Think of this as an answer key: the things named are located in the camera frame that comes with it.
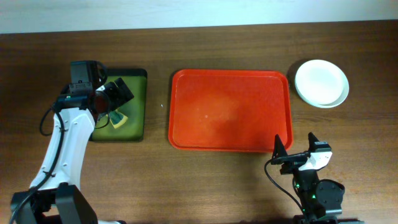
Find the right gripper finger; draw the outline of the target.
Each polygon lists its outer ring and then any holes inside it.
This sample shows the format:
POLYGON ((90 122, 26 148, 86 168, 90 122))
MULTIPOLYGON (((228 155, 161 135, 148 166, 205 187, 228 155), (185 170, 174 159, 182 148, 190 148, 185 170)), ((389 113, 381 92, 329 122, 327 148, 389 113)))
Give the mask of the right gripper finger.
POLYGON ((308 133, 309 152, 315 152, 318 149, 318 144, 317 144, 318 141, 319 141, 318 138, 312 132, 308 133))
POLYGON ((285 150, 279 135, 276 134, 274 138, 274 151, 272 153, 272 159, 280 159, 286 156, 288 156, 287 151, 285 150))

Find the green and yellow sponge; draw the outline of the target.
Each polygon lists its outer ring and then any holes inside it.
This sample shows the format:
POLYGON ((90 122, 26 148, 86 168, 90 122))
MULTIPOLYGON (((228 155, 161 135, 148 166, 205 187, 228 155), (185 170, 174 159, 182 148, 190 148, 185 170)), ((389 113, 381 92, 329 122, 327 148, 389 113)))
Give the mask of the green and yellow sponge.
POLYGON ((128 120, 128 117, 118 110, 111 111, 108 117, 114 129, 120 128, 128 120))

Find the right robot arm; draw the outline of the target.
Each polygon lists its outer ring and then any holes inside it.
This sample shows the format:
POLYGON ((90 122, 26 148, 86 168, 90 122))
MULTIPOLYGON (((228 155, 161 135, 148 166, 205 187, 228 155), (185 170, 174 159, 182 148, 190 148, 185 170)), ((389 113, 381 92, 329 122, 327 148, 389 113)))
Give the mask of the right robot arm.
POLYGON ((326 141, 319 141, 313 133, 308 134, 308 143, 308 150, 289 155, 276 135, 272 157, 266 162, 267 166, 280 165, 282 175, 293 175, 292 187, 298 198, 278 185, 269 174, 266 175, 298 205, 302 213, 293 217, 294 223, 338 223, 345 187, 334 180, 320 180, 317 174, 328 165, 332 148, 326 141))

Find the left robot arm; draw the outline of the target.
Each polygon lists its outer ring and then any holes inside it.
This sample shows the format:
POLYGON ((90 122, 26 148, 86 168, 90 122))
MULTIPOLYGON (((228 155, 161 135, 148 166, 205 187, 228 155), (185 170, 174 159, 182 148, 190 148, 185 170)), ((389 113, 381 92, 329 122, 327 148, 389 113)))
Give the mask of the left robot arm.
POLYGON ((12 196, 10 223, 101 223, 80 191, 88 141, 97 122, 134 98, 122 78, 107 81, 99 61, 70 64, 71 82, 49 110, 53 131, 39 172, 28 190, 12 196))

